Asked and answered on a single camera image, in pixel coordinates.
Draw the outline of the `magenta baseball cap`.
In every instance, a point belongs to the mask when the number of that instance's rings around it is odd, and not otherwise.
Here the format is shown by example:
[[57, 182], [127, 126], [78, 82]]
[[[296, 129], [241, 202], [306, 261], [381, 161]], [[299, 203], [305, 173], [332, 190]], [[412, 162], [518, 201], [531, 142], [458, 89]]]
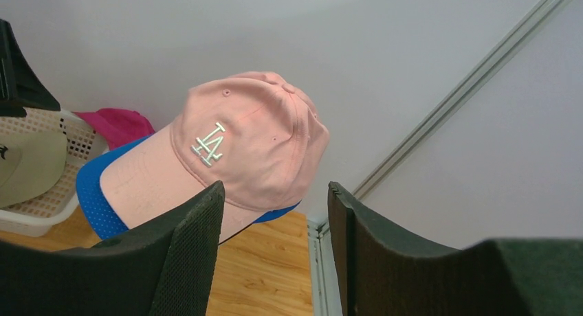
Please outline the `magenta baseball cap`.
[[105, 139], [109, 150], [155, 133], [150, 121], [137, 111], [102, 108], [93, 112], [74, 112], [74, 114]]

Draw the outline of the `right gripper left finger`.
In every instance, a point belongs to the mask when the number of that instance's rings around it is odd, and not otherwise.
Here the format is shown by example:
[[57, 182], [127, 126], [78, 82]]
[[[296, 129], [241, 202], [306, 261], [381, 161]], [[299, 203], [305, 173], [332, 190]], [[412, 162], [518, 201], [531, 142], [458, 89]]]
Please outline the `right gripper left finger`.
[[205, 315], [225, 190], [217, 181], [175, 209], [90, 248], [1, 242], [2, 315]]

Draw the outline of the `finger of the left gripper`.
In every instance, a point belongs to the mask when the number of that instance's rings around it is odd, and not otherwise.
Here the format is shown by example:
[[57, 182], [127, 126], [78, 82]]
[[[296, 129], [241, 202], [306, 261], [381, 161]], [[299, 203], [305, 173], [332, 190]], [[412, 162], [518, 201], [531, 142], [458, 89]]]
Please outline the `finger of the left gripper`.
[[1, 20], [1, 117], [26, 117], [27, 108], [60, 111], [61, 105], [28, 65], [8, 21]]

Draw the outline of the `blue baseball cap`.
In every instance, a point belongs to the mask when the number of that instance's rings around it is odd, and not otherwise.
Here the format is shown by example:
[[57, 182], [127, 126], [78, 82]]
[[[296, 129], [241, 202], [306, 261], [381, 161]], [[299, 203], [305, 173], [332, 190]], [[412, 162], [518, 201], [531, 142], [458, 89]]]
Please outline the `blue baseball cap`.
[[216, 181], [225, 201], [218, 241], [299, 204], [303, 145], [294, 138], [215, 133], [180, 137], [161, 131], [83, 166], [80, 206], [101, 239], [175, 209]]

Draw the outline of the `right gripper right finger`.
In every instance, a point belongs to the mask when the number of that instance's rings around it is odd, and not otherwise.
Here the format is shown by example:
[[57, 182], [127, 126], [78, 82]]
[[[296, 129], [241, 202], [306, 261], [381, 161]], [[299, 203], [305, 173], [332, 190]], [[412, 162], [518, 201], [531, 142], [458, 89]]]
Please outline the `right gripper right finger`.
[[581, 315], [582, 241], [489, 238], [454, 249], [328, 189], [344, 315]]

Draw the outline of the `light pink baseball cap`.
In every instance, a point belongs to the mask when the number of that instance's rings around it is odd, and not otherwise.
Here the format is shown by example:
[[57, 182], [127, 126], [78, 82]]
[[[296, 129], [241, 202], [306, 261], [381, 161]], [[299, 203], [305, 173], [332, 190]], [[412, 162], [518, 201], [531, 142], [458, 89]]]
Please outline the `light pink baseball cap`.
[[190, 89], [181, 113], [109, 164], [99, 185], [133, 229], [222, 182], [225, 242], [297, 206], [329, 140], [303, 91], [274, 72], [250, 71]]

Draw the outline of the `black baseball cap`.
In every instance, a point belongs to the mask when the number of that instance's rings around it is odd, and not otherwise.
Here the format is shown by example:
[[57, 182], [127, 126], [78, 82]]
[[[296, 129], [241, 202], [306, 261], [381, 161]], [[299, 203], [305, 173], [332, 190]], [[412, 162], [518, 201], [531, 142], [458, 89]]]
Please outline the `black baseball cap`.
[[248, 225], [247, 227], [244, 227], [243, 229], [239, 230], [237, 233], [225, 238], [225, 239], [221, 239], [218, 243], [218, 246], [222, 245], [223, 243], [228, 242], [229, 240], [231, 240], [232, 238], [238, 236], [239, 234], [241, 234], [242, 232], [244, 232], [247, 228], [251, 227], [253, 224]]

